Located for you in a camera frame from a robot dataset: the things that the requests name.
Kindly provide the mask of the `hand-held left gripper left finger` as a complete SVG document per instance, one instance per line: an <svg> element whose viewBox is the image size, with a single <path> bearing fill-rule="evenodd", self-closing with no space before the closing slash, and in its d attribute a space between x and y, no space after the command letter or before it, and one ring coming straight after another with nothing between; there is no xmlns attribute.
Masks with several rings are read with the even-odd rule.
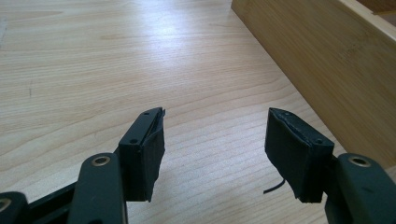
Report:
<svg viewBox="0 0 396 224"><path fill-rule="evenodd" d="M141 113L118 145L124 197L127 202L150 202L165 152L163 117L155 107Z"/></svg>

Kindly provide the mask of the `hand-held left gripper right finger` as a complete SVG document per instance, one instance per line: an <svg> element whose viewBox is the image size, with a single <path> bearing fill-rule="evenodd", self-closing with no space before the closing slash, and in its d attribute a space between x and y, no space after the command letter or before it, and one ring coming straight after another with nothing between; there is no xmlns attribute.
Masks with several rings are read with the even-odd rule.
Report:
<svg viewBox="0 0 396 224"><path fill-rule="evenodd" d="M265 153L302 203L320 203L334 142L295 114L270 107Z"/></svg>

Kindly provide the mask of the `bamboo wooden box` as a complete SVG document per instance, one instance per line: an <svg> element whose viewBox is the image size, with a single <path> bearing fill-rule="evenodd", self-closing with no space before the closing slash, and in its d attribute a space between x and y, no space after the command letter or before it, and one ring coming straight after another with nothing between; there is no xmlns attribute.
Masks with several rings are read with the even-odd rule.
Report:
<svg viewBox="0 0 396 224"><path fill-rule="evenodd" d="M341 146L396 166L396 27L357 0L233 0L232 9Z"/></svg>

